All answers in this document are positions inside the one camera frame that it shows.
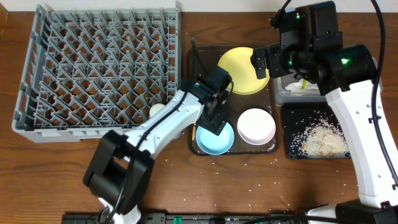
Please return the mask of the wrapper and napkin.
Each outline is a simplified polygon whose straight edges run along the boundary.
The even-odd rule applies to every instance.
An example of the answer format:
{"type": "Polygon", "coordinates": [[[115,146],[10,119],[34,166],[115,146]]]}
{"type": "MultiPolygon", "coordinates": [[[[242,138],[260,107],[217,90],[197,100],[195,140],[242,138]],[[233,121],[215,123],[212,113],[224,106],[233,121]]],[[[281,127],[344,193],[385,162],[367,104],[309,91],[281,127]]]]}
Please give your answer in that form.
{"type": "Polygon", "coordinates": [[[319,88],[318,88],[317,84],[312,84],[304,79],[300,79],[298,82],[293,82],[293,83],[288,84],[285,87],[285,89],[287,91],[291,91],[291,92],[305,92],[305,91],[319,92],[319,88]]]}

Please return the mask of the light blue bowl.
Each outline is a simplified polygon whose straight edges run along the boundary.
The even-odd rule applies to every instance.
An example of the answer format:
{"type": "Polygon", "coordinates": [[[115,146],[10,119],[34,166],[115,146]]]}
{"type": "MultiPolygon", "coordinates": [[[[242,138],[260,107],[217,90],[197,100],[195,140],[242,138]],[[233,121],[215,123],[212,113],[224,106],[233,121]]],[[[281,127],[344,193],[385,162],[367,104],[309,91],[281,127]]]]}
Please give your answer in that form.
{"type": "Polygon", "coordinates": [[[209,155],[226,153],[234,143],[234,130],[232,125],[226,123],[217,136],[207,129],[199,126],[196,130],[195,140],[199,148],[209,155]]]}

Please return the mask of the white pink bowl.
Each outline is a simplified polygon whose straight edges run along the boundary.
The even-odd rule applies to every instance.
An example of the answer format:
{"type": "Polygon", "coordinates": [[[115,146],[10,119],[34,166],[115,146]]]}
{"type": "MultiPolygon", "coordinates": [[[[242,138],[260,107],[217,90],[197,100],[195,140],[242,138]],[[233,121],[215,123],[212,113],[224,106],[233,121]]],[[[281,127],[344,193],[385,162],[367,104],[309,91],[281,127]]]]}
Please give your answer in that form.
{"type": "Polygon", "coordinates": [[[270,142],[275,136],[276,124],[267,111],[251,108],[239,116],[237,130],[245,142],[260,146],[270,142]]]}

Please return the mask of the white paper cup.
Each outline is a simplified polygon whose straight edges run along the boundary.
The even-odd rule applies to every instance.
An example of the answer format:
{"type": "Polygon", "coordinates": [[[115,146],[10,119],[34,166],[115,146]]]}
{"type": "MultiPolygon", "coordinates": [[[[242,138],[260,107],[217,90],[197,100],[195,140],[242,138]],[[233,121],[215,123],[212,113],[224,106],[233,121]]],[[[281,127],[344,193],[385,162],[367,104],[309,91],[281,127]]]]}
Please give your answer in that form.
{"type": "Polygon", "coordinates": [[[153,117],[155,114],[157,114],[160,110],[162,110],[165,107],[162,103],[156,103],[151,106],[149,110],[149,117],[153,117]]]}

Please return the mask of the rice and food scraps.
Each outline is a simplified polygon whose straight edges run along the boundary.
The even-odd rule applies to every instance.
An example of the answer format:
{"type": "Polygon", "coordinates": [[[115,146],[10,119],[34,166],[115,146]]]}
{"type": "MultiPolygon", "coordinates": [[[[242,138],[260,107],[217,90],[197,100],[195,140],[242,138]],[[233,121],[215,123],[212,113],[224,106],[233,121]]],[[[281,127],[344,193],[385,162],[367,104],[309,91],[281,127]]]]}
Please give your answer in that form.
{"type": "Polygon", "coordinates": [[[303,129],[293,133],[288,149],[294,159],[339,159],[351,157],[339,124],[327,118],[314,118],[303,129]]]}

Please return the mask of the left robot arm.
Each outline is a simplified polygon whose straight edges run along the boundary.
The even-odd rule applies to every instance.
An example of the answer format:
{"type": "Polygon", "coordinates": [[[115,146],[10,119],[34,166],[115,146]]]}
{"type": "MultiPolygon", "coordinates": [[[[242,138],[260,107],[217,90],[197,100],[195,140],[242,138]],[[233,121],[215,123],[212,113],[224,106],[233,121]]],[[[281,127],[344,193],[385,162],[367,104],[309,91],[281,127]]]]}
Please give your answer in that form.
{"type": "Polygon", "coordinates": [[[104,205],[98,223],[137,223],[138,203],[144,196],[155,158],[180,132],[193,123],[220,135],[228,121],[223,104],[233,81],[221,67],[205,78],[187,80],[153,117],[119,134],[108,131],[86,170],[83,183],[104,205]]]}

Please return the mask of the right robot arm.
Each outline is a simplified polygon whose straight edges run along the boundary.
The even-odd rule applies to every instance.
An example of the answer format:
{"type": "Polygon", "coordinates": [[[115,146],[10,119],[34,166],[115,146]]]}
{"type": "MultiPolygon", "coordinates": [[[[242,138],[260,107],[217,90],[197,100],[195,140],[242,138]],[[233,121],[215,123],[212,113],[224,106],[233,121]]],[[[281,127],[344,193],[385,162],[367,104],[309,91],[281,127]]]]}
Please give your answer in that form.
{"type": "Polygon", "coordinates": [[[354,164],[358,198],[313,208],[296,223],[396,223],[397,146],[381,101],[383,59],[363,44],[345,46],[336,6],[325,1],[279,9],[270,25],[278,44],[255,49],[259,78],[290,74],[318,86],[343,131],[354,164]]]}

